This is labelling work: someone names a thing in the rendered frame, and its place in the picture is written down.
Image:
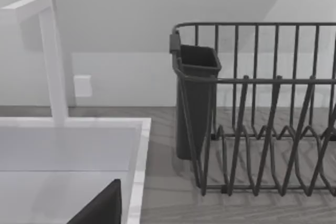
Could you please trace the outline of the dark grey cutlery holder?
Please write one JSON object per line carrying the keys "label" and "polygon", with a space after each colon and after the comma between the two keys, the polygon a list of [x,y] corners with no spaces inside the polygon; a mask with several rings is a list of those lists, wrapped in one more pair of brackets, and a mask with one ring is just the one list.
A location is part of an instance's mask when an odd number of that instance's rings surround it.
{"label": "dark grey cutlery holder", "polygon": [[[181,45],[181,58],[183,71],[188,76],[217,77],[222,68],[217,52],[211,47]],[[199,157],[207,127],[209,84],[187,81],[185,88],[196,154]],[[179,159],[190,160],[191,154],[180,88],[177,88],[176,112],[176,155]]]}

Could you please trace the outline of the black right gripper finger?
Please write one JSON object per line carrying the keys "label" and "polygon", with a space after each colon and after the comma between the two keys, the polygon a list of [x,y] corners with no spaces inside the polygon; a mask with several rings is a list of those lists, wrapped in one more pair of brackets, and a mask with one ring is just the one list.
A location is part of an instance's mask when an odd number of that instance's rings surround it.
{"label": "black right gripper finger", "polygon": [[75,214],[67,224],[121,224],[121,222],[121,179],[117,178]]}

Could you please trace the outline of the white sink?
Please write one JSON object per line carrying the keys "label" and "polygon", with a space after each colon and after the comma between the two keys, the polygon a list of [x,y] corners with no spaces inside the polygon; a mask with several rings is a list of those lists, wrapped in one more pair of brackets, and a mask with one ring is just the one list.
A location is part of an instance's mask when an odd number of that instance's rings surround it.
{"label": "white sink", "polygon": [[0,224],[67,224],[114,179],[122,222],[140,224],[152,120],[69,118],[0,127]]}

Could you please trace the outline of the tall white tap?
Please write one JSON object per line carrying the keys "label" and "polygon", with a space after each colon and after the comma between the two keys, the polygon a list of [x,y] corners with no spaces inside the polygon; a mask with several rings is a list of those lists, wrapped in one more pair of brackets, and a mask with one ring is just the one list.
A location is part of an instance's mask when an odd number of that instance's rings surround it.
{"label": "tall white tap", "polygon": [[37,15],[43,43],[50,117],[0,117],[0,127],[64,126],[69,119],[62,45],[55,0],[18,0],[0,8],[0,24],[21,23]]}

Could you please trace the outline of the small white wall block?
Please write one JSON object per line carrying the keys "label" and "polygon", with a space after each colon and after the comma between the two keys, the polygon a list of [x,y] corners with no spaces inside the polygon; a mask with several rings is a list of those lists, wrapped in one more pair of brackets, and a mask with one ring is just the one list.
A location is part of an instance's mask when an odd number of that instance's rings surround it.
{"label": "small white wall block", "polygon": [[91,75],[74,76],[75,96],[77,98],[88,98],[92,96]]}

